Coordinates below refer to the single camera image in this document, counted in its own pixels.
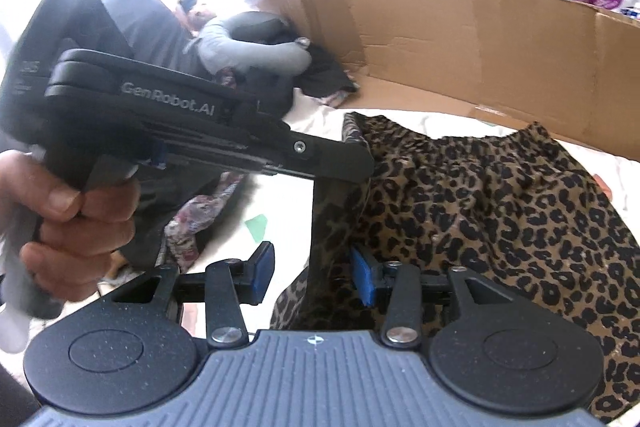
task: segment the cardboard box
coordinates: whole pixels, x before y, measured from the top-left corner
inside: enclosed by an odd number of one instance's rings
[[[640,160],[640,25],[566,0],[264,0],[354,72],[345,107],[437,111]]]

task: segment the metal screw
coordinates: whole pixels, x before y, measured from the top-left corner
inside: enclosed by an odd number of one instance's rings
[[[418,338],[418,333],[412,328],[400,326],[388,330],[386,337],[394,344],[408,344]]]
[[[239,341],[241,338],[242,331],[240,328],[234,328],[231,326],[218,328],[211,333],[211,340],[219,344],[232,344]]]

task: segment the round black disc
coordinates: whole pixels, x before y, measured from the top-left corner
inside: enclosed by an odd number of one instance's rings
[[[438,333],[429,360],[465,401],[503,414],[547,415],[583,407],[602,377],[599,342],[540,308],[478,306]]]
[[[85,415],[121,414],[185,383],[196,364],[189,333],[152,307],[125,307],[81,310],[33,339],[24,374],[42,403]]]

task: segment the gray textured panel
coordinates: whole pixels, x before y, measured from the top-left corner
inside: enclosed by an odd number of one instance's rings
[[[158,368],[162,378],[162,368]],[[43,410],[29,427],[599,427],[583,410],[508,420],[441,389],[415,353],[367,331],[261,331],[239,351],[210,356],[198,378],[153,410],[86,419]]]

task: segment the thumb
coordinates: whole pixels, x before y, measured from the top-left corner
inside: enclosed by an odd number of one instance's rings
[[[51,174],[31,156],[17,151],[0,154],[0,196],[57,222],[72,219],[82,205],[78,190]]]

